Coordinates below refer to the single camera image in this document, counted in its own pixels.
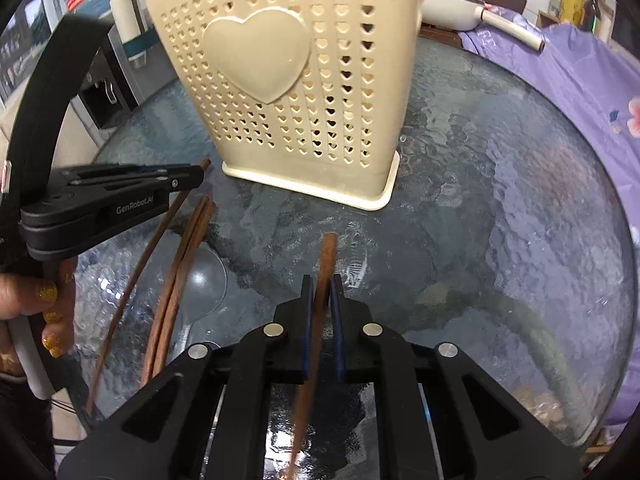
textured glass tabletop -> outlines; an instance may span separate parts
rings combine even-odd
[[[277,304],[297,297],[302,276],[315,275],[322,235],[336,231],[348,297],[408,341],[459,345],[562,441],[583,444],[617,391],[636,308],[632,243],[604,168],[575,127],[520,79],[424,39],[398,150],[391,202],[364,212],[226,177],[178,82],[137,110],[99,162],[210,156],[214,169],[140,280],[107,360],[99,412],[81,413],[86,425],[135,393],[164,272],[204,193],[218,206],[206,245],[222,260],[226,291],[193,325],[190,342],[224,346],[268,322]],[[78,409],[117,299],[157,223],[80,257],[72,360],[81,374],[71,388]],[[325,346],[303,470],[306,478],[373,478],[372,387],[337,384]],[[267,478],[288,458],[292,398],[292,388],[274,387]]]

wooden chopstick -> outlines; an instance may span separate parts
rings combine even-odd
[[[180,244],[175,252],[174,260],[169,268],[167,277],[164,280],[164,286],[162,287],[162,292],[158,299],[158,306],[156,307],[156,312],[154,314],[154,322],[151,325],[151,332],[149,333],[148,343],[146,344],[145,362],[142,367],[142,373],[140,374],[140,388],[145,386],[152,377],[154,362],[156,360],[156,351],[158,350],[158,342],[160,340],[162,322],[164,321],[166,308],[169,303],[169,299],[171,298],[171,292],[174,290],[178,268],[180,267],[180,263],[183,260],[184,255],[187,253],[189,241],[193,236],[193,232],[198,224],[198,218],[200,218],[206,203],[206,197],[201,197],[196,204],[196,207],[191,214],[191,219],[189,220],[189,223],[184,230],[184,234],[180,239]]]
[[[338,235],[328,233],[322,241],[320,256],[320,269],[318,282],[316,283],[316,295],[314,297],[314,311],[311,322],[311,349],[309,355],[309,375],[305,383],[298,387],[293,410],[293,444],[287,480],[294,480],[296,476],[296,457],[302,448],[306,435],[309,416],[314,403],[316,384],[318,383],[318,371],[320,368],[320,350],[322,348],[322,332],[328,308],[330,280],[334,275],[335,259],[338,251]]]
[[[211,165],[211,160],[209,158],[204,158],[200,163],[200,167],[204,171],[207,171],[210,165]],[[129,298],[131,297],[131,293],[133,292],[133,289],[135,288],[136,283],[138,282],[140,276],[142,275],[142,271],[145,269],[146,264],[148,263],[149,258],[151,257],[151,254],[154,252],[155,248],[158,246],[158,243],[160,242],[160,238],[162,238],[162,235],[169,227],[171,220],[174,219],[176,213],[178,212],[178,209],[180,209],[180,206],[182,206],[184,201],[187,200],[187,197],[189,196],[190,192],[191,192],[190,189],[185,189],[184,191],[181,191],[176,197],[176,199],[174,200],[174,202],[171,204],[171,207],[169,208],[169,210],[164,214],[164,217],[162,217],[162,220],[159,223],[158,227],[156,228],[153,236],[151,237],[151,240],[149,240],[149,243],[146,245],[145,250],[142,253],[142,256],[140,256],[138,264],[136,265],[136,268],[133,270],[133,274],[129,278],[129,282],[127,283],[127,286],[125,287],[122,293],[122,297],[118,302],[118,307],[116,308],[116,312],[113,314],[113,317],[111,318],[109,329],[107,330],[107,335],[104,338],[104,343],[102,343],[102,349],[100,350],[100,354],[98,355],[98,360],[95,364],[94,376],[92,377],[91,384],[89,386],[89,397],[87,399],[86,406],[85,406],[85,409],[89,415],[91,415],[92,411],[94,410],[95,393],[98,387],[98,382],[100,380],[100,375],[102,374],[102,369],[104,368],[104,362],[106,360],[107,354],[109,353],[111,340],[113,339],[113,335],[118,329],[118,325],[120,323],[120,320],[122,319],[122,314],[124,313],[124,307],[126,306],[127,301],[129,301]]]
[[[609,451],[611,451],[611,448],[612,446],[593,446],[593,447],[588,447],[585,453],[590,455],[598,455],[598,454],[608,453]]]
[[[174,331],[175,318],[177,317],[178,309],[180,308],[180,299],[182,298],[187,276],[191,270],[191,264],[193,263],[193,250],[199,247],[202,243],[215,208],[216,205],[213,202],[207,201],[204,206],[204,210],[198,218],[193,236],[189,240],[189,245],[184,259],[181,261],[180,267],[178,268],[171,298],[169,300],[164,319],[162,320],[162,330],[158,342],[158,350],[156,351],[152,377],[158,375],[162,371],[162,368],[164,368],[164,362],[166,361],[166,356],[169,351],[171,334]]]

heart-shaped cutout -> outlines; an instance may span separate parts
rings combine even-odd
[[[202,39],[209,62],[243,92],[267,104],[295,84],[311,52],[305,23],[281,7],[258,10],[245,20],[217,18]]]

metal screw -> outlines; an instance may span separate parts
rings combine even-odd
[[[453,343],[442,343],[438,346],[438,352],[442,357],[455,357],[458,355],[458,347]]]
[[[262,331],[264,332],[264,335],[267,335],[269,337],[277,337],[279,335],[282,335],[282,333],[284,332],[284,327],[278,323],[269,323],[268,325],[264,326]]]
[[[362,331],[366,335],[375,337],[382,334],[382,327],[378,323],[367,323],[365,326],[362,327]]]
[[[202,359],[209,353],[209,349],[204,345],[193,345],[189,347],[187,354],[191,359]]]

gold glitter nail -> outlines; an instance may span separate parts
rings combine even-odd
[[[47,350],[52,350],[60,345],[60,339],[54,335],[48,335],[42,338],[42,346]]]
[[[38,285],[38,297],[45,303],[55,303],[58,298],[58,288],[53,282]]]
[[[49,324],[57,323],[60,320],[62,320],[62,316],[60,316],[60,314],[58,314],[57,312],[45,312],[43,316],[44,316],[44,321],[46,321]]]

